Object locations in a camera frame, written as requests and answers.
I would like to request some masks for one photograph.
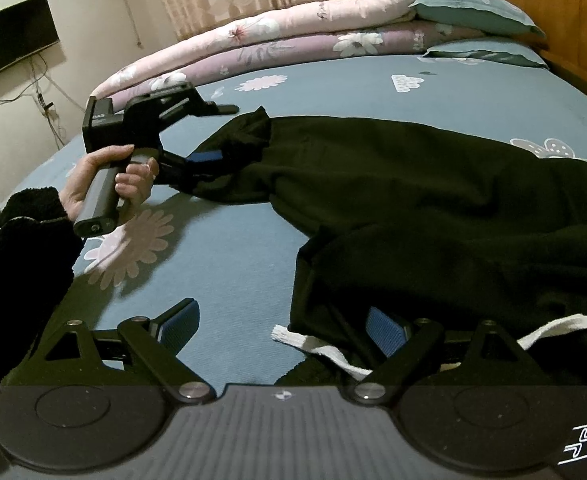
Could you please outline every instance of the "electrical cable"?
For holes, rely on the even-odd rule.
[[[40,81],[43,77],[45,77],[45,72],[43,72],[37,79],[37,81]],[[5,104],[5,103],[13,103],[15,101],[17,101],[18,99],[20,99],[21,97],[24,97],[25,92],[27,90],[29,90],[33,85],[35,85],[35,81],[32,81],[31,83],[29,83],[27,86],[25,86],[25,88],[23,89],[22,92],[20,92],[16,97],[11,98],[11,99],[0,99],[0,104]]]
[[[49,70],[49,66],[47,65],[47,62],[45,61],[45,58],[40,56],[40,59],[43,60],[43,63],[45,64],[45,71],[43,73],[43,75],[46,74],[46,72]],[[53,105],[53,103],[50,103],[50,105],[48,106],[45,103],[45,99],[43,98],[43,93],[42,90],[40,89],[40,84],[38,83],[40,81],[40,78],[36,78],[36,68],[34,67],[34,61],[29,58],[29,64],[31,66],[31,76],[32,76],[32,81],[34,84],[34,87],[36,88],[36,95],[38,97],[38,102],[37,104],[40,106],[41,110],[42,110],[42,114],[44,115],[45,119],[47,120],[47,124],[49,125],[49,129],[51,130],[52,134],[54,135],[54,140],[56,141],[56,149],[58,149],[60,151],[61,146],[60,144],[62,144],[62,146],[65,146],[66,143],[64,142],[64,140],[62,140],[61,137],[61,130],[64,130],[64,128],[60,125],[60,121],[58,121],[58,130],[56,130],[56,127],[54,126],[54,124],[52,123],[52,117],[49,113],[49,107],[51,105]]]
[[[134,34],[136,35],[136,45],[138,48],[142,48],[142,40],[140,39],[140,34],[138,33],[138,27],[136,26],[136,20],[134,19],[134,14],[129,6],[128,0],[123,0],[125,3],[125,7],[127,9],[127,14],[129,14],[129,20],[132,22],[132,28],[134,29]]]
[[[84,113],[84,111],[85,111],[85,108],[84,108],[83,106],[79,105],[79,104],[78,104],[78,102],[77,102],[77,101],[75,101],[73,98],[69,97],[69,95],[67,94],[67,92],[65,92],[65,91],[64,91],[62,88],[60,88],[60,87],[58,86],[58,83],[57,83],[56,81],[54,81],[53,79],[51,79],[51,76],[49,76],[49,75],[45,75],[45,78],[46,78],[46,79],[47,79],[47,80],[48,80],[48,81],[49,81],[49,82],[50,82],[52,85],[54,85],[54,86],[55,86],[55,87],[58,89],[58,91],[59,91],[59,92],[60,92],[62,95],[64,95],[64,96],[67,98],[67,100],[68,100],[68,101],[69,101],[71,104],[73,104],[73,105],[74,105],[76,108],[78,108],[78,110],[80,110],[81,112],[83,112],[83,113]]]

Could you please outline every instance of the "pink quilt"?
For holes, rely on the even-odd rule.
[[[295,36],[358,30],[410,20],[415,0],[329,0],[289,9],[269,10],[209,30],[159,52],[143,57],[113,74],[92,95],[111,96],[150,77],[187,66],[225,50]]]
[[[132,97],[183,81],[198,86],[261,68],[352,56],[422,54],[427,48],[445,41],[467,40],[481,36],[484,34],[473,28],[414,20],[378,29],[311,34],[267,41],[206,57],[173,72],[149,78],[136,86],[116,92],[111,97],[114,110],[118,111],[122,110]]]

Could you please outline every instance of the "wall-mounted tv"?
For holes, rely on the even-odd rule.
[[[0,72],[59,40],[47,0],[0,10]]]

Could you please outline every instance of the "hand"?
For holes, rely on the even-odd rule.
[[[124,160],[132,154],[134,146],[107,146],[82,157],[67,183],[59,192],[60,202],[67,212],[69,220],[74,222],[82,210],[83,200],[90,188],[91,181],[98,169],[107,162]],[[158,162],[150,158],[147,164],[129,164],[125,173],[116,175],[116,192],[122,198],[130,200],[131,206],[121,215],[119,224],[133,218],[139,206],[152,193],[154,179],[160,171]]]

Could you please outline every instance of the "white logo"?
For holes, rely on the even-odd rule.
[[[573,431],[579,430],[580,436],[577,444],[569,444],[565,446],[565,453],[571,452],[571,458],[558,462],[558,465],[566,464],[569,462],[576,462],[587,458],[587,424],[584,426],[576,426]]]
[[[278,392],[274,394],[274,397],[278,400],[289,400],[294,396],[293,393],[288,392],[287,390],[283,390],[282,392]]]

